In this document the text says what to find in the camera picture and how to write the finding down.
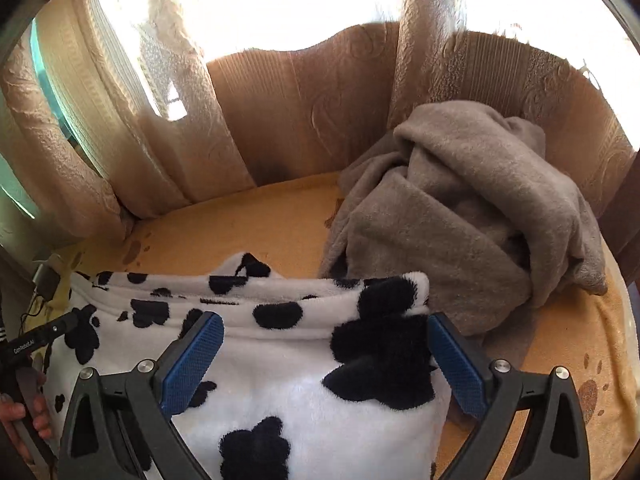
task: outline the finger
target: finger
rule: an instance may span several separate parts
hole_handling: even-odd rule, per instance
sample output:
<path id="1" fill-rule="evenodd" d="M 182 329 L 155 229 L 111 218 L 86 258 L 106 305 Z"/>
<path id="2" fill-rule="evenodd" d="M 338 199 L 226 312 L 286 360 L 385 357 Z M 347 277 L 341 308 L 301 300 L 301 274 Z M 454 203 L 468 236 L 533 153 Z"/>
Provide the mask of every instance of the finger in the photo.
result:
<path id="1" fill-rule="evenodd" d="M 37 430 L 46 430 L 49 427 L 49 416 L 38 415 L 33 419 L 33 427 Z"/>
<path id="2" fill-rule="evenodd" d="M 53 438 L 53 431 L 51 428 L 47 428 L 46 430 L 41 430 L 38 432 L 38 434 L 40 435 L 40 438 L 42 440 L 49 440 L 50 438 Z"/>
<path id="3" fill-rule="evenodd" d="M 33 463 L 33 458 L 31 458 L 31 453 L 29 453 L 29 449 L 23 441 L 20 441 L 16 446 L 18 448 L 18 453 L 24 459 L 25 462 Z"/>
<path id="4" fill-rule="evenodd" d="M 27 462 L 32 462 L 31 454 L 29 453 L 29 449 L 24 445 L 24 442 L 18 436 L 17 431 L 15 431 L 14 425 L 10 422 L 2 422 L 4 429 L 6 430 L 6 434 L 9 436 L 9 440 L 14 444 L 15 449 L 18 450 L 20 456 L 26 460 Z"/>
<path id="5" fill-rule="evenodd" d="M 0 402 L 0 420 L 10 422 L 24 418 L 24 405 L 19 402 Z"/>
<path id="6" fill-rule="evenodd" d="M 47 399 L 43 395 L 36 395 L 33 397 L 33 409 L 36 413 L 47 413 Z"/>

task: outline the human hand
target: human hand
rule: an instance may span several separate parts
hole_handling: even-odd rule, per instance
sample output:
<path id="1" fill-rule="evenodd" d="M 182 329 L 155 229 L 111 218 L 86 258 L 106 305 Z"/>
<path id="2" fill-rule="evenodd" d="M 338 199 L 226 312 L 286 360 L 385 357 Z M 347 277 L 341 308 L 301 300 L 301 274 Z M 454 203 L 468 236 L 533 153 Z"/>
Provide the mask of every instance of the human hand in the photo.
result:
<path id="1" fill-rule="evenodd" d="M 47 378 L 43 373 L 38 374 L 39 386 L 42 386 L 46 380 Z M 51 438 L 53 436 L 53 431 L 50 426 L 51 420 L 49 417 L 49 409 L 47 407 L 47 401 L 42 394 L 37 394 L 35 396 L 33 399 L 33 407 L 36 413 L 36 417 L 33 419 L 33 427 L 38 431 L 38 435 L 42 439 L 46 440 Z M 9 396 L 4 394 L 0 396 L 0 420 L 2 420 L 2 425 L 9 435 L 11 442 L 14 443 L 14 446 L 18 450 L 18 453 L 20 453 L 20 456 L 27 462 L 33 462 L 27 446 L 20 436 L 18 436 L 18 433 L 15 431 L 14 425 L 12 424 L 14 420 L 23 419 L 25 414 L 26 411 L 23 404 L 13 402 Z"/>

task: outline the gray blanket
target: gray blanket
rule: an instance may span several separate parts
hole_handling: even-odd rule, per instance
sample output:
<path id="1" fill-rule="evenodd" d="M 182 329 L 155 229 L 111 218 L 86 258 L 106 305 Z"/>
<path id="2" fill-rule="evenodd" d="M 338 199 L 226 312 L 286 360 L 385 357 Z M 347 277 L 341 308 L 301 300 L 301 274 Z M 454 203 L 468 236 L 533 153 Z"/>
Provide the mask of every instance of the gray blanket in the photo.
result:
<path id="1" fill-rule="evenodd" d="M 320 275 L 421 270 L 432 311 L 520 365 L 558 286 L 606 292 L 591 208 L 544 156 L 526 120 L 476 102 L 418 106 L 341 174 Z"/>

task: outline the brown paw print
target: brown paw print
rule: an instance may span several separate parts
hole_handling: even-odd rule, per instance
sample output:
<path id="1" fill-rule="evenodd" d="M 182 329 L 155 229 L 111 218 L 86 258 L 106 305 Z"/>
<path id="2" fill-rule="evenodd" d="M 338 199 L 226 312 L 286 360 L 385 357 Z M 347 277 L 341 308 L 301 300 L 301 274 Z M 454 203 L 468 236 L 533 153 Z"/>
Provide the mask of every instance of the brown paw print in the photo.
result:
<path id="1" fill-rule="evenodd" d="M 589 354 L 584 355 L 584 369 L 589 369 L 589 362 L 591 358 Z M 600 387 L 596 382 L 598 375 L 602 373 L 602 360 L 598 361 L 598 365 L 596 366 L 596 377 L 595 379 L 587 379 L 582 383 L 580 388 L 578 388 L 578 398 L 580 399 L 580 407 L 582 408 L 582 416 L 584 417 L 584 423 L 588 424 L 593 416 L 593 413 L 596 411 L 596 406 L 598 404 L 598 391 Z M 602 391 L 606 392 L 609 389 L 609 383 L 606 383 L 602 386 Z M 598 411 L 598 416 L 604 415 L 604 410 Z"/>

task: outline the white blanket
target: white blanket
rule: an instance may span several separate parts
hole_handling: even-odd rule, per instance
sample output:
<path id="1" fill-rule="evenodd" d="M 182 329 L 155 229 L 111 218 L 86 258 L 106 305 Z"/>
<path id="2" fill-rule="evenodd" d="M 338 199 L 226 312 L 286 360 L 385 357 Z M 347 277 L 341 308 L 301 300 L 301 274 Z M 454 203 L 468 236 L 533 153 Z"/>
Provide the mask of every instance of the white blanket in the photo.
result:
<path id="1" fill-rule="evenodd" d="M 433 475 L 450 389 L 427 348 L 424 274 L 287 280 L 245 253 L 210 276 L 74 273 L 71 283 L 81 322 L 45 358 L 58 436 L 83 367 L 112 374 L 157 359 L 211 310 L 225 340 L 173 422 L 212 479 Z"/>

